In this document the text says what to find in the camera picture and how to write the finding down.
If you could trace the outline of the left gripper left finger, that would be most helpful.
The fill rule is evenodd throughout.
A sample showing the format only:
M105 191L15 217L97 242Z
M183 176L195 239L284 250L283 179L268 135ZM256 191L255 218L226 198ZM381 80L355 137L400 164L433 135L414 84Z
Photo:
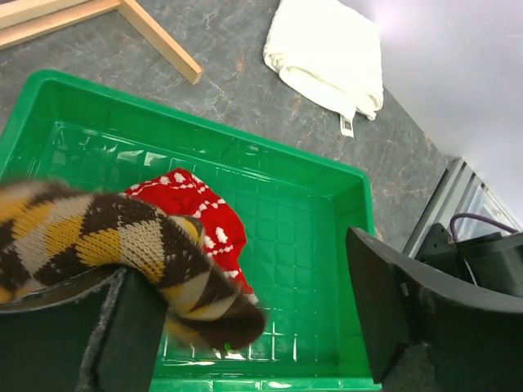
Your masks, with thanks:
M3 391L147 391L167 311L134 269L80 274L1 307Z

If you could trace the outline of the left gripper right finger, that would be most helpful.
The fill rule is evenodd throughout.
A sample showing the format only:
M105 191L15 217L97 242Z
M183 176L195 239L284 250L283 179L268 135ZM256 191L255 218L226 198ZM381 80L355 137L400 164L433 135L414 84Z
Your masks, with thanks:
M444 391L522 389L522 299L416 261L363 229L346 233L348 265L373 380L424 343Z

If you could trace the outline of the brown yellow argyle sock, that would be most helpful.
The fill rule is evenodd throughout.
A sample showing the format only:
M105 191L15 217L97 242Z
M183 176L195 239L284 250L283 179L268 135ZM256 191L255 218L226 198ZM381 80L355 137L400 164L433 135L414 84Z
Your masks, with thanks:
M165 329L204 350L241 350L266 314L203 249L203 226L126 194L46 180L1 185L1 301L105 265L141 273L167 304Z

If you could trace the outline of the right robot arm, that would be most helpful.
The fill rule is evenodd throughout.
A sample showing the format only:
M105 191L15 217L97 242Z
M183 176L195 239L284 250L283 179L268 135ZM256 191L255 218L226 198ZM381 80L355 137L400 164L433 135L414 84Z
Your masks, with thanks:
M500 233L455 243L434 224L415 259L462 281L509 296L522 296L522 234Z

